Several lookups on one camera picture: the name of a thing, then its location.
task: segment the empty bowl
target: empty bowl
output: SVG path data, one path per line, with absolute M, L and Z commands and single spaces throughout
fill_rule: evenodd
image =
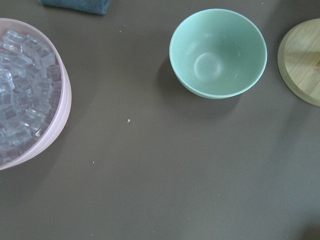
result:
M 259 29 L 243 15 L 207 9 L 186 18 L 174 31 L 169 57 L 179 81 L 204 98 L 229 98 L 262 76 L 267 47 Z
M 43 135 L 23 154 L 12 161 L 9 161 L 8 163 L 0 165 L 0 170 L 21 164 L 44 151 L 50 144 L 53 143 L 53 141 L 63 130 L 71 109 L 71 86 L 69 77 L 61 57 L 59 56 L 58 51 L 52 42 L 38 29 L 25 22 L 14 19 L 0 18 L 0 38 L 2 38 L 8 29 L 12 29 L 15 32 L 23 35 L 31 34 L 39 40 L 45 42 L 54 51 L 61 70 L 61 94 L 54 117 Z

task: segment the green bowl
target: green bowl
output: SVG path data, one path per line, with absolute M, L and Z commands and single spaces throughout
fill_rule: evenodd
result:
M 246 17 L 226 9 L 207 9 L 186 18 L 169 47 L 180 82 L 204 98 L 224 99 L 251 88 L 267 64 L 267 47 L 259 29 Z

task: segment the blue towel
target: blue towel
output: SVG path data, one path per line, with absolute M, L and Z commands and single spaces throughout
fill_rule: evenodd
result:
M 106 14 L 110 0 L 41 0 L 42 4 L 75 9 L 92 14 Z

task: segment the table surface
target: table surface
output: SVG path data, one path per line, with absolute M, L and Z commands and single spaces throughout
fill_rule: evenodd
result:
M 236 11 L 268 48 L 255 86 L 228 99 L 185 89 L 170 66 L 175 28 Z M 57 48 L 68 122 L 44 152 L 0 172 L 0 239 L 320 238 L 320 108 L 282 80 L 277 51 L 318 0 L 112 0 L 106 15 L 1 0 Z

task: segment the blue cloth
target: blue cloth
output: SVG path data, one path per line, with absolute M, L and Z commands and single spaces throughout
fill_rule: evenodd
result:
M 92 14 L 106 14 L 110 0 L 41 0 L 42 4 L 75 9 Z

